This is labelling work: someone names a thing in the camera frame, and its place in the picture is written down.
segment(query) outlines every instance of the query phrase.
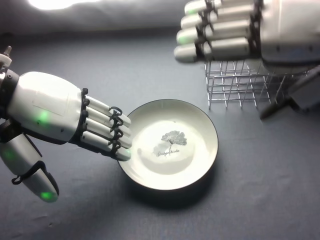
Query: gray tree print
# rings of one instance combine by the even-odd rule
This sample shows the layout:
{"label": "gray tree print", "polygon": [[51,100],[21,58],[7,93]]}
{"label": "gray tree print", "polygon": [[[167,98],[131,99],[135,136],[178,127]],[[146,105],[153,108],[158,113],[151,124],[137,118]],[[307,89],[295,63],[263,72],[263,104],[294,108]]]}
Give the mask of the gray tree print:
{"label": "gray tree print", "polygon": [[169,155],[171,154],[171,147],[173,144],[182,145],[182,146],[187,145],[187,139],[185,138],[185,134],[183,132],[175,131],[175,130],[163,135],[161,140],[165,142],[169,142],[171,144],[169,149]]}

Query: gray surface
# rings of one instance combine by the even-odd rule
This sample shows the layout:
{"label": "gray surface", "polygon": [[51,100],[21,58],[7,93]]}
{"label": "gray surface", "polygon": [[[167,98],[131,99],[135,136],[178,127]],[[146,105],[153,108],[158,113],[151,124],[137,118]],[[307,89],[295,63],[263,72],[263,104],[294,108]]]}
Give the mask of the gray surface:
{"label": "gray surface", "polygon": [[215,124],[214,182],[196,204],[163,209],[133,198],[118,164],[71,144],[35,140],[60,198],[47,204],[0,162],[0,239],[302,240],[320,235],[320,115],[287,109],[262,123],[252,104],[208,110],[204,67],[175,62],[175,36],[52,38],[13,42],[12,70],[65,78],[126,114],[179,99]]}
{"label": "gray surface", "polygon": [[100,0],[66,9],[39,10],[28,0],[0,0],[0,34],[179,27],[187,2],[189,0]]}

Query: metal grid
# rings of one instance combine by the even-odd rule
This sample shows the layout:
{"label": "metal grid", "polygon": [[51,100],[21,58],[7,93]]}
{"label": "metal grid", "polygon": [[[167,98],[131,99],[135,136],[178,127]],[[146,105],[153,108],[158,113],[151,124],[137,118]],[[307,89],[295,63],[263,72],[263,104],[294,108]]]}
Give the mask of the metal grid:
{"label": "metal grid", "polygon": [[224,102],[226,108],[229,103],[243,107],[245,102],[253,101],[258,107],[260,102],[277,102],[288,86],[307,74],[275,74],[267,71],[262,61],[257,69],[251,69],[246,61],[208,61],[204,68],[209,109],[214,102]]}

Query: white robotic hand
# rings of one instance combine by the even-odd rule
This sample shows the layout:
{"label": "white robotic hand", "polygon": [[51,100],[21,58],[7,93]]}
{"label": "white robotic hand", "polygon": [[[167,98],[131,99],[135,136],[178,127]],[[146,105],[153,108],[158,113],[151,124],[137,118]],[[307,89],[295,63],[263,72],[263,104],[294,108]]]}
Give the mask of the white robotic hand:
{"label": "white robotic hand", "polygon": [[11,48],[0,54],[0,156],[24,183],[46,202],[59,188],[47,172],[41,153],[27,135],[53,144],[76,144],[118,161],[131,157],[130,119],[117,107],[88,96],[72,83],[46,73],[18,76],[9,70]]}
{"label": "white robotic hand", "polygon": [[174,51],[179,62],[320,64],[319,0],[194,0],[184,10]]}

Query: white light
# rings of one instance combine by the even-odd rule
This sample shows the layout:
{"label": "white light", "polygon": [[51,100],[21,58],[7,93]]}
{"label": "white light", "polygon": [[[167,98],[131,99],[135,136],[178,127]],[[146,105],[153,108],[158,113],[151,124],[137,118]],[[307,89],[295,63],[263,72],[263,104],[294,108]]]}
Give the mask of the white light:
{"label": "white light", "polygon": [[28,0],[37,9],[56,10],[66,9],[74,4],[99,2],[100,0]]}

